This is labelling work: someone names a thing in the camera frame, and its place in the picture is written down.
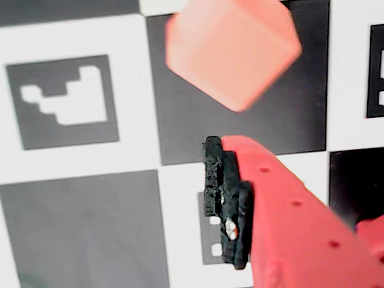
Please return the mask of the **red gripper finger with black pad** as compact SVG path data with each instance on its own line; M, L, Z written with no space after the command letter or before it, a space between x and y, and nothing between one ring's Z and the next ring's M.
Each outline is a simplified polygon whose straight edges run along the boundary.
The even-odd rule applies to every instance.
M204 209L221 221L222 260L256 287L382 287L383 219L354 233L273 153L240 135L203 143Z

